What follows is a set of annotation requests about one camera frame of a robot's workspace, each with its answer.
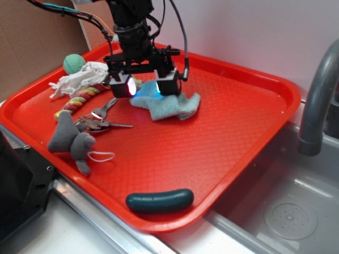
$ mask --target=metal edge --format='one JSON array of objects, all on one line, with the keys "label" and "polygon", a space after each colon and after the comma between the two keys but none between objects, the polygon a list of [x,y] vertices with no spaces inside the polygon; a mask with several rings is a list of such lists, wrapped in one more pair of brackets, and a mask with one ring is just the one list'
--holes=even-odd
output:
[{"label": "metal edge", "polygon": [[230,236],[249,250],[257,254],[280,254],[264,242],[237,226],[230,220],[226,219],[219,213],[210,210],[204,218],[212,225],[220,229],[223,233]]},{"label": "metal edge", "polygon": [[22,148],[26,145],[22,140],[20,140],[17,136],[15,136],[9,129],[7,129],[2,123],[0,123],[0,131],[2,131],[3,135],[7,138],[8,142],[10,143],[13,149]]},{"label": "metal edge", "polygon": [[155,236],[136,231],[125,224],[98,201],[70,184],[65,177],[60,175],[53,189],[120,253],[177,253]]}]

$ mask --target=sink drain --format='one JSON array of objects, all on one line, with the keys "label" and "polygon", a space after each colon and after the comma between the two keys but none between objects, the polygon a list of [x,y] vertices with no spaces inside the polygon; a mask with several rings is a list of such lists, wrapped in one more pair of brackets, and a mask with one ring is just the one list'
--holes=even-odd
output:
[{"label": "sink drain", "polygon": [[274,234],[288,240],[304,239],[317,228],[317,216],[313,208],[290,197],[268,204],[264,218]]}]

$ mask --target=white wall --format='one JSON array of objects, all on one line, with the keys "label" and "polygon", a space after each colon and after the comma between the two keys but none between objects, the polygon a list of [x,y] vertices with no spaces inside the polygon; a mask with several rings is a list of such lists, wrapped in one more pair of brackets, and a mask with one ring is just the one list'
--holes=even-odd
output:
[{"label": "white wall", "polygon": [[[161,20],[161,0],[152,15]],[[320,60],[339,38],[338,0],[175,0],[189,51],[284,77],[307,96]],[[183,49],[166,0],[159,43]]]}]

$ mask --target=red tray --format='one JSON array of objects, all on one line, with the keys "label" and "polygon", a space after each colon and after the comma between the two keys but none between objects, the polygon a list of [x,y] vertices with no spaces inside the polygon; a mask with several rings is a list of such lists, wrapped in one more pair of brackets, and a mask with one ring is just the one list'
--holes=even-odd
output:
[{"label": "red tray", "polygon": [[[84,58],[102,61],[108,52],[104,44]],[[183,57],[174,60],[183,70]],[[283,127],[301,99],[293,83],[276,76],[195,54],[190,54],[190,64],[190,80],[183,83],[182,92],[188,98],[201,95],[197,113],[184,121],[172,117],[153,122],[148,110],[120,99],[106,119],[134,128],[95,135],[93,150],[115,152],[116,157],[103,163],[87,160],[89,177],[79,173],[69,153],[47,150],[57,125],[53,115],[69,100],[49,98],[54,90],[48,84],[66,75],[63,68],[9,98],[0,108],[1,123],[126,223],[151,233],[173,231],[203,216]],[[94,96],[74,120],[112,97],[110,91]],[[183,212],[142,215],[125,204],[130,193],[179,188],[194,192],[192,206]]]}]

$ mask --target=white cloth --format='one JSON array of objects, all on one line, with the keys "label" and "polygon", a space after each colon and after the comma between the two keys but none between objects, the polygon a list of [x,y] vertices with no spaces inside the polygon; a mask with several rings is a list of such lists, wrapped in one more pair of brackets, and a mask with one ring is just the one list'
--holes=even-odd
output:
[{"label": "white cloth", "polygon": [[77,73],[61,77],[56,84],[49,83],[56,90],[50,98],[55,96],[62,97],[65,94],[73,98],[85,87],[100,84],[107,74],[108,67],[105,63],[87,62]]}]

